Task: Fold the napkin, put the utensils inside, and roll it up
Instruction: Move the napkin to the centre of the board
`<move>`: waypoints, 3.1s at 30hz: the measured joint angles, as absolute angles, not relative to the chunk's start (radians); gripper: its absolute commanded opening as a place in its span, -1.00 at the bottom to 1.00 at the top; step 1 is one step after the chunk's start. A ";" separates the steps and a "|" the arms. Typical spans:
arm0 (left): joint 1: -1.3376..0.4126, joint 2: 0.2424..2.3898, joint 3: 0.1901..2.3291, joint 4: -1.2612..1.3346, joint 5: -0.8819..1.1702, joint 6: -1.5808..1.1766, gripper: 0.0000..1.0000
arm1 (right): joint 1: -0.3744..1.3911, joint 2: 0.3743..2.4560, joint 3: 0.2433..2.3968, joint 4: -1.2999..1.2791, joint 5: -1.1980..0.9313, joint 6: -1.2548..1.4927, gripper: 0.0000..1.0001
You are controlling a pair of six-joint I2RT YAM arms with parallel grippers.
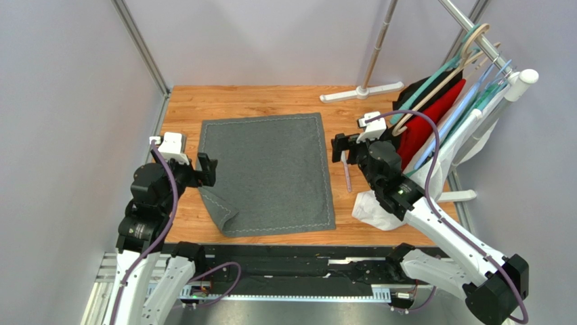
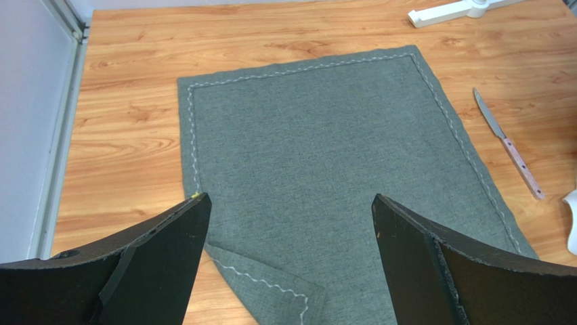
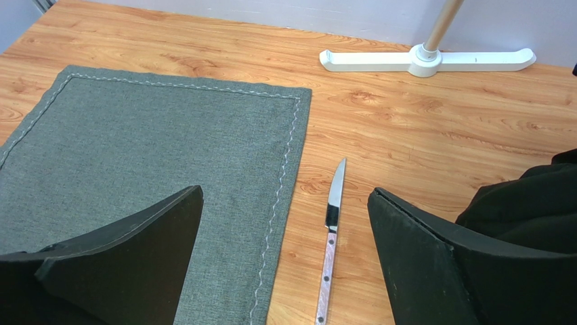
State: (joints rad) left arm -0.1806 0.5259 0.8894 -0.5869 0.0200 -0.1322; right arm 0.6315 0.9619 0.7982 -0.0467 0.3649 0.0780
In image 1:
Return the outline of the grey felt napkin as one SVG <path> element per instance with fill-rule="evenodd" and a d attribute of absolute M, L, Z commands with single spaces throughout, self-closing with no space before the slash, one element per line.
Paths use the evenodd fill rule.
<path fill-rule="evenodd" d="M 319 113 L 207 120 L 198 150 L 217 159 L 200 195 L 227 237 L 333 230 L 333 195 Z"/>

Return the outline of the knife with pink handle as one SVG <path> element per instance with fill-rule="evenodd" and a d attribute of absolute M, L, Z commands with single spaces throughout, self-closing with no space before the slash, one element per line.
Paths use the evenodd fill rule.
<path fill-rule="evenodd" d="M 344 175 L 345 175 L 345 182 L 346 182 L 347 191 L 349 193 L 351 193 L 352 192 L 352 184 L 351 184 L 350 173 L 349 173 L 349 165 L 347 163 L 347 155 L 345 152 L 341 153 L 341 162 L 343 164 L 343 170 L 344 170 Z"/>

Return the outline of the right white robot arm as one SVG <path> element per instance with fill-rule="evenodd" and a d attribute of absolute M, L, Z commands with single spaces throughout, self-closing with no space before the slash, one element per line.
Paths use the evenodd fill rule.
<path fill-rule="evenodd" d="M 530 267 L 523 257 L 489 247 L 430 202 L 423 187 L 402 174 L 391 142 L 340 133 L 331 146 L 335 163 L 349 152 L 347 163 L 361 170 L 379 210 L 419 230 L 452 259 L 441 261 L 402 243 L 387 257 L 397 275 L 454 295 L 483 324 L 503 324 L 512 317 L 528 296 Z"/>

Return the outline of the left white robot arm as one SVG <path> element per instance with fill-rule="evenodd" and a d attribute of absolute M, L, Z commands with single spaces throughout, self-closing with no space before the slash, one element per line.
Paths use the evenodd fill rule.
<path fill-rule="evenodd" d="M 161 256 L 177 203 L 187 188 L 214 186 L 217 160 L 200 153 L 200 169 L 176 159 L 153 162 L 137 168 L 131 184 L 132 199 L 118 228 L 116 275 L 103 324 L 164 324 L 180 292 L 197 269 L 206 267 L 205 249 L 199 244 L 179 242 L 163 275 L 149 289 Z"/>

